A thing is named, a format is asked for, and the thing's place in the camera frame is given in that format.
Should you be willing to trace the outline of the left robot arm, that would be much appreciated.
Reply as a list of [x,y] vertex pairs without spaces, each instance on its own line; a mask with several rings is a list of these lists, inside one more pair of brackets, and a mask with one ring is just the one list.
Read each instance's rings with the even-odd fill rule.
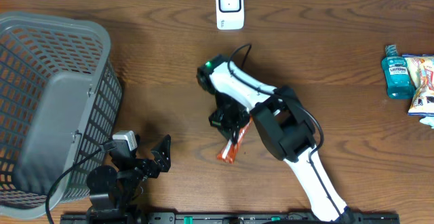
[[86,179],[90,189],[91,208],[86,223],[147,223],[146,215],[132,201],[136,190],[149,178],[156,179],[171,167],[171,136],[151,149],[153,159],[136,156],[140,137],[132,131],[121,131],[103,143],[102,150],[112,158],[112,166],[92,170]]

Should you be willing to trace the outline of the light teal snack packet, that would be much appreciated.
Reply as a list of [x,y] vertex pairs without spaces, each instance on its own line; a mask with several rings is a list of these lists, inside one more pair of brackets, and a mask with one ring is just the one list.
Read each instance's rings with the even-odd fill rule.
[[426,116],[422,119],[420,119],[420,123],[430,126],[431,129],[434,129],[434,117],[433,116]]

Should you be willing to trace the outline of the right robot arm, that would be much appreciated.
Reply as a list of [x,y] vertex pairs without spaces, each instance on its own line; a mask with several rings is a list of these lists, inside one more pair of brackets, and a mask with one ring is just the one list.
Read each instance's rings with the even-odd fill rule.
[[293,89],[266,85],[222,55],[198,67],[197,81],[216,98],[217,109],[208,118],[210,125],[232,145],[241,138],[242,129],[253,122],[268,152],[295,174],[317,219],[336,223],[355,220],[319,159],[323,130]]

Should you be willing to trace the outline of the blue mouthwash bottle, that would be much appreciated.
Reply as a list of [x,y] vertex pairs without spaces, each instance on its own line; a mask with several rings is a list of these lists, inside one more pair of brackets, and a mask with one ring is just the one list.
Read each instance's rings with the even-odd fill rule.
[[408,72],[405,58],[399,55],[396,45],[385,47],[385,57],[381,67],[387,83],[387,95],[392,99],[410,99],[414,95],[414,86]]

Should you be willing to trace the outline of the orange brown snack bar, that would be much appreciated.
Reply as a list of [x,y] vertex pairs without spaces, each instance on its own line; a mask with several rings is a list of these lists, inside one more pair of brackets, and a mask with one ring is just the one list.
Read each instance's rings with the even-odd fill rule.
[[227,144],[222,148],[220,153],[216,156],[218,160],[228,164],[234,163],[237,153],[241,148],[241,144],[243,142],[244,136],[249,130],[251,123],[252,123],[252,118],[250,118],[250,120],[244,127],[238,130],[236,141],[234,139],[228,140]]

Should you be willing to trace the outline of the large yellow snack bag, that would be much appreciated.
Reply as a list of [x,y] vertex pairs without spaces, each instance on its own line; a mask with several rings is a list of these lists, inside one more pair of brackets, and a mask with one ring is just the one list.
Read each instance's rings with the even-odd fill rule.
[[408,115],[433,117],[433,55],[404,55],[416,87]]

